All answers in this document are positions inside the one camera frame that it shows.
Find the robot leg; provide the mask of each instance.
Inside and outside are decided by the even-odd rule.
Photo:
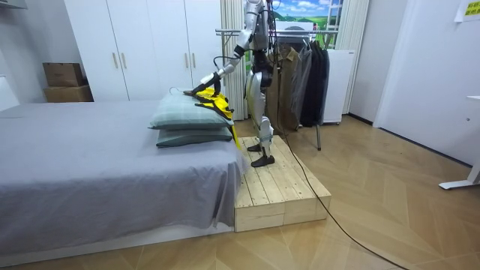
[[[263,167],[273,164],[275,159],[270,154],[270,145],[273,138],[273,127],[270,125],[268,117],[264,116],[266,96],[262,93],[260,83],[262,82],[262,73],[253,73],[250,71],[247,80],[247,104],[252,115],[253,123],[256,128],[256,136],[259,144],[249,147],[250,152],[262,152],[260,159],[252,162],[252,167]]]

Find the humanoid robot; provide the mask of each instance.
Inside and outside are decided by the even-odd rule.
[[[266,89],[272,84],[273,67],[267,59],[267,49],[272,48],[270,31],[275,31],[272,20],[271,0],[247,0],[245,5],[245,29],[241,30],[236,47],[229,61],[218,71],[200,80],[191,94],[201,92],[207,87],[214,85],[219,91],[220,81],[227,74],[231,74],[246,51],[253,53],[253,64],[246,82],[246,97],[253,123],[256,128],[256,136],[259,144],[249,147],[250,152],[262,152],[262,157],[251,163],[252,167],[262,167],[275,162],[270,152],[272,144],[273,128],[268,117],[264,116],[266,105]]]

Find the white curtain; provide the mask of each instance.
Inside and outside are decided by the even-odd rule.
[[[360,49],[362,47],[363,31],[367,20],[369,0],[345,0],[343,2],[340,28],[338,29],[336,50],[355,50],[352,73],[348,83],[343,113],[348,113],[352,98],[353,83],[359,63]]]
[[[244,8],[243,0],[221,0],[222,29],[244,28]],[[224,56],[232,56],[235,49],[237,37],[225,37],[222,41],[222,53]],[[245,57],[238,63],[235,71],[223,78],[225,95],[229,99],[229,106],[234,109],[233,120],[243,120],[248,117],[246,101],[243,98],[245,80],[247,73],[245,70]]]

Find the green pillow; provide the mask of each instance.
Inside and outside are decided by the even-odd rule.
[[[153,129],[211,129],[233,125],[213,109],[195,106],[199,101],[183,93],[174,91],[160,100],[157,112],[150,121]]]
[[[191,143],[206,143],[213,141],[230,141],[232,133],[228,127],[208,130],[159,130],[157,146],[185,146]]]

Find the white wall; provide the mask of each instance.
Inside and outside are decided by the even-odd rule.
[[[20,103],[44,102],[44,69],[31,38],[22,27],[20,10],[0,8],[0,50],[3,68]]]
[[[26,4],[28,10],[19,14],[40,60],[82,65],[64,0],[26,0]]]
[[[465,97],[480,95],[480,21],[454,22],[460,1],[409,0],[374,124],[473,164],[480,103]]]
[[[42,63],[82,61],[64,1],[25,2],[26,10],[0,8],[0,74],[20,103],[44,102]]]
[[[7,79],[10,75],[10,68],[0,50],[0,111],[18,105],[17,96],[12,91],[9,79]]]
[[[370,0],[349,112],[374,121],[407,0]]]

